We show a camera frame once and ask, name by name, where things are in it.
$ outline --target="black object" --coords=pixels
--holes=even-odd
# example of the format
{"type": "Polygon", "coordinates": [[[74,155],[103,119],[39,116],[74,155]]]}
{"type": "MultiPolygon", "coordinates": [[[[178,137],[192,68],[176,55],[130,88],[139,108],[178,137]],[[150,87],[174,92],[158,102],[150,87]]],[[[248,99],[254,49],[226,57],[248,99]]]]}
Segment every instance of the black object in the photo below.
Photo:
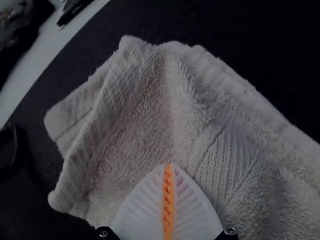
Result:
{"type": "Polygon", "coordinates": [[[34,5],[28,24],[18,27],[12,32],[6,47],[0,50],[0,90],[19,58],[28,50],[38,37],[40,25],[54,12],[54,6],[48,0],[33,0],[34,5]]]}
{"type": "Polygon", "coordinates": [[[23,167],[18,130],[8,124],[0,131],[0,183],[12,179],[23,167]]]}
{"type": "Polygon", "coordinates": [[[114,231],[108,226],[100,226],[95,231],[95,239],[97,240],[120,240],[114,231]]]}
{"type": "Polygon", "coordinates": [[[59,27],[67,25],[78,13],[94,0],[66,0],[63,14],[56,23],[59,27]]]}
{"type": "Polygon", "coordinates": [[[238,232],[235,227],[229,226],[224,229],[215,240],[238,240],[238,232]]]}

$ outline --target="dark object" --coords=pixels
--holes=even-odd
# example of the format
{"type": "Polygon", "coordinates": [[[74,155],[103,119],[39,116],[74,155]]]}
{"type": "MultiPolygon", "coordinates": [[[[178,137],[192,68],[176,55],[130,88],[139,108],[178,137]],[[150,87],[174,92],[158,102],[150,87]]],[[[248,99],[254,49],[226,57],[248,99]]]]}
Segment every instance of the dark object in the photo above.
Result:
{"type": "Polygon", "coordinates": [[[114,231],[108,226],[100,226],[95,231],[95,239],[97,240],[120,240],[114,231]]]}
{"type": "Polygon", "coordinates": [[[226,227],[215,240],[238,240],[237,229],[233,226],[226,227]]]}
{"type": "Polygon", "coordinates": [[[9,123],[0,131],[0,183],[12,179],[23,167],[18,139],[15,125],[9,123]]]}
{"type": "Polygon", "coordinates": [[[16,62],[36,40],[40,25],[54,10],[48,0],[20,0],[0,13],[0,89],[16,62]]]}
{"type": "Polygon", "coordinates": [[[78,13],[94,0],[66,0],[63,14],[56,23],[59,27],[67,25],[78,13]]]}

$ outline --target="dark surface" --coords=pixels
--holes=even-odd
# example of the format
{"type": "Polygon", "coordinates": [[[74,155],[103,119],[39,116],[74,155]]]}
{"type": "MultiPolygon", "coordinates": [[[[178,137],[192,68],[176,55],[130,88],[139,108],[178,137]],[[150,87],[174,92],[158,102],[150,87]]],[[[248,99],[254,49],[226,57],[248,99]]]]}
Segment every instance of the dark surface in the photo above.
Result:
{"type": "Polygon", "coordinates": [[[47,203],[63,160],[44,117],[106,61],[123,35],[154,44],[176,40],[204,46],[320,142],[319,21],[310,16],[316,15],[290,1],[111,0],[53,60],[10,118],[28,133],[29,161],[45,189],[36,187],[25,170],[0,184],[0,236],[89,238],[85,221],[55,212],[47,203]]]}

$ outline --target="screw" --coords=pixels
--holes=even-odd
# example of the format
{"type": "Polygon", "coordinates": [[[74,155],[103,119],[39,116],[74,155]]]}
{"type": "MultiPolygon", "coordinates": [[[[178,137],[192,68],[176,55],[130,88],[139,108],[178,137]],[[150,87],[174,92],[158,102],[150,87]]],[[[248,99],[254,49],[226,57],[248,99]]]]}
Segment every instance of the screw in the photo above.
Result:
{"type": "Polygon", "coordinates": [[[108,236],[108,232],[106,230],[101,230],[99,232],[99,237],[106,238],[108,236]]]}
{"type": "Polygon", "coordinates": [[[227,235],[237,235],[237,229],[233,226],[229,226],[227,228],[224,229],[224,233],[227,235]]]}

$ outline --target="folded towel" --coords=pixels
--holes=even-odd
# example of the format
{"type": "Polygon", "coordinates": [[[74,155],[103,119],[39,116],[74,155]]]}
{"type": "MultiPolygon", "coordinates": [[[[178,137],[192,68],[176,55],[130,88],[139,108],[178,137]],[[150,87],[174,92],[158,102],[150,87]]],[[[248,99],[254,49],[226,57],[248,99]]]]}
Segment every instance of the folded towel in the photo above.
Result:
{"type": "Polygon", "coordinates": [[[124,36],[44,123],[64,157],[48,202],[95,227],[177,163],[240,239],[320,238],[320,146],[201,46],[124,36]]]}

